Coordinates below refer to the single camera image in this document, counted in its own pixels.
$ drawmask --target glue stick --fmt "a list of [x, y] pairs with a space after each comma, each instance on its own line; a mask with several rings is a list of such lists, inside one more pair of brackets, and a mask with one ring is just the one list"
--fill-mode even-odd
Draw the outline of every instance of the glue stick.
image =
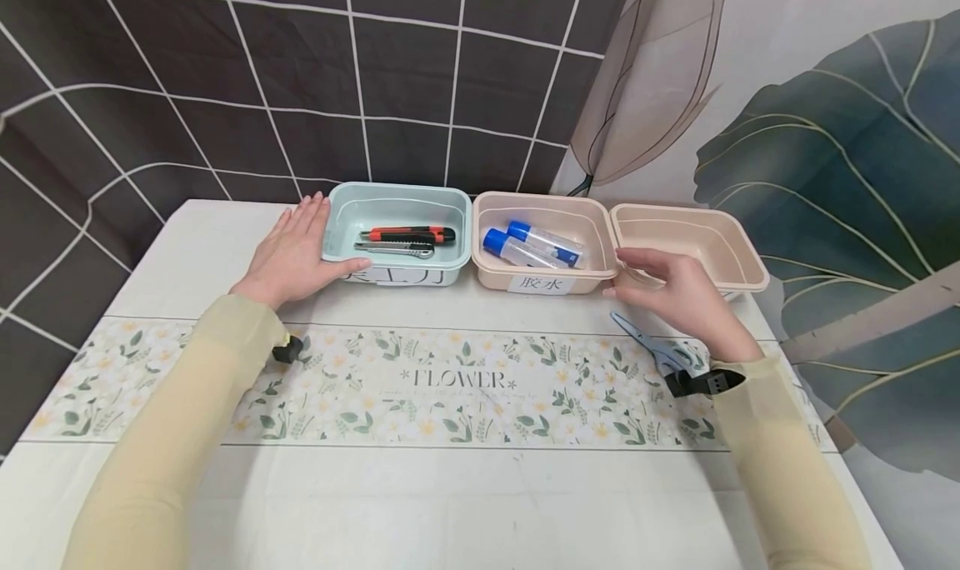
[[482, 238], [482, 248], [487, 249], [488, 252], [498, 256], [498, 258], [518, 266], [530, 268], [566, 267], [557, 260], [551, 259], [547, 254], [538, 252], [537, 249], [528, 246], [525, 242], [520, 242], [496, 228], [487, 230], [487, 236]]
[[507, 227], [507, 234], [518, 241], [523, 241], [532, 248], [541, 250], [550, 257], [560, 260], [570, 268], [579, 266], [579, 262], [581, 262], [583, 246], [579, 242], [564, 239], [560, 235], [555, 235], [541, 228], [531, 227], [530, 224], [516, 220], [510, 222], [510, 227]]

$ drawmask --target fabric backdrop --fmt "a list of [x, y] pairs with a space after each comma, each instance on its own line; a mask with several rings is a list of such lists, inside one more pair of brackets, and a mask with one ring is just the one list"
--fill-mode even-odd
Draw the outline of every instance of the fabric backdrop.
[[625, 0], [0, 0], [0, 454], [189, 198], [546, 192]]

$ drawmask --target blue cap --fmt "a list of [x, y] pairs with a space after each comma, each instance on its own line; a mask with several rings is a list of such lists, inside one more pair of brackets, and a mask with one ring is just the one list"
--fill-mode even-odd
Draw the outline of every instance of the blue cap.
[[506, 243], [509, 238], [510, 235], [507, 235], [504, 231], [491, 228], [487, 230], [487, 236], [482, 238], [482, 248], [500, 257], [500, 252], [503, 252], [503, 244]]
[[530, 224], [524, 224], [516, 220], [510, 221], [510, 227], [507, 227], [507, 234], [518, 241], [526, 241], [527, 234], [530, 232]]

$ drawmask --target beige long sleeve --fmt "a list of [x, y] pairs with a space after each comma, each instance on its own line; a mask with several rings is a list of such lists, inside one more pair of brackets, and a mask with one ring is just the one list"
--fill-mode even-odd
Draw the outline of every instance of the beige long sleeve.
[[778, 357], [714, 364], [746, 377], [714, 395], [772, 570], [863, 570], [870, 555], [840, 482], [813, 442]]
[[223, 296], [128, 427], [74, 524], [65, 570], [172, 570], [188, 560], [185, 508], [274, 345], [276, 313]]

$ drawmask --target beige plastic container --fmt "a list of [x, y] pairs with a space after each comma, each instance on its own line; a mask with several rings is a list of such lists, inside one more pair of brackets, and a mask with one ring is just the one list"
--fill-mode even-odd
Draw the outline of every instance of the beige plastic container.
[[[483, 248], [490, 228], [506, 231], [512, 220], [544, 228], [583, 245], [583, 268], [519, 267]], [[485, 192], [474, 199], [472, 258], [487, 288], [514, 293], [589, 293], [619, 271], [613, 225], [606, 208], [585, 197]]]
[[[759, 292], [770, 283], [740, 222], [718, 210], [622, 203], [610, 211], [621, 248], [655, 248], [699, 259], [721, 293]], [[663, 281], [625, 267], [613, 284], [658, 288]]]

